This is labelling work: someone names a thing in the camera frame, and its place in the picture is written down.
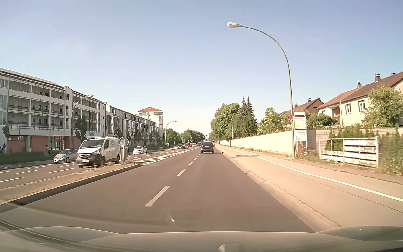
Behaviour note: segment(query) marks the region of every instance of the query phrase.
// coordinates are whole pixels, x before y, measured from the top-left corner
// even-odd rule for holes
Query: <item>white car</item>
[[[147,154],[147,147],[143,145],[136,146],[136,148],[133,150],[133,155],[136,154]]]

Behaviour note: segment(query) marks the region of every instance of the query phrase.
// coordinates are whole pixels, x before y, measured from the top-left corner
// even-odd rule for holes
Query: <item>traffic sign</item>
[[[122,148],[126,147],[129,145],[129,140],[125,137],[121,137],[119,139],[119,146],[121,146]]]

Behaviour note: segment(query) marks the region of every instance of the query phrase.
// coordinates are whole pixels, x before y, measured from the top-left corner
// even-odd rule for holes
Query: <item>street lamp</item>
[[[231,118],[231,146],[234,147],[234,134],[232,133],[232,117],[230,114],[228,116]]]
[[[83,97],[82,99],[80,99],[78,102],[76,102],[76,105],[79,104],[79,102],[81,102],[83,99],[86,98],[92,98],[94,95],[89,95],[87,97]],[[73,109],[71,110],[71,140],[73,142],[73,149],[75,149],[75,142],[73,139],[73,113],[74,113],[74,108],[76,107],[76,105],[73,106]]]
[[[167,129],[167,125],[169,125],[169,123],[167,123],[167,124],[166,124],[166,127],[164,128],[164,145],[167,144],[167,140],[166,140],[166,129]]]
[[[231,22],[228,22],[227,26],[230,27],[230,28],[233,28],[233,29],[238,28],[238,27],[243,27],[243,28],[248,28],[248,29],[255,30],[255,31],[258,31],[260,33],[263,33],[263,34],[267,35],[268,37],[270,37],[281,48],[281,51],[283,51],[284,57],[286,58],[286,61],[287,61],[288,85],[289,85],[289,90],[290,90],[290,113],[293,115],[292,78],[290,77],[290,66],[288,64],[287,55],[285,54],[283,47],[272,36],[266,34],[263,31],[260,31],[258,29],[243,26],[243,25],[239,25],[239,24],[236,24],[236,23],[231,23]],[[295,126],[294,126],[294,122],[292,120],[292,159],[294,159],[294,158],[295,158]]]

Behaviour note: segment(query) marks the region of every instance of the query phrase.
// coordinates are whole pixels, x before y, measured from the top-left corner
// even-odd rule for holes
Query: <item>asphalt road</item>
[[[171,153],[182,152],[187,149],[172,149],[158,152],[149,152],[148,154],[129,155],[130,160],[141,161],[150,158],[164,157]],[[91,169],[79,168],[75,162],[43,164],[37,166],[29,166],[16,169],[0,170],[0,189],[23,185],[30,182],[35,182],[42,179],[50,179],[58,176],[79,172],[81,170]]]
[[[179,151],[1,213],[0,220],[21,228],[77,226],[117,233],[312,232],[222,153]]]

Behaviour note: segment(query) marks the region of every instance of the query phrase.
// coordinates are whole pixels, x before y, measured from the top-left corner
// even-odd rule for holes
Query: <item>silver car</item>
[[[76,149],[66,149],[59,154],[57,154],[54,157],[54,163],[60,163],[60,162],[70,162],[70,161],[76,161],[77,160],[77,150]]]

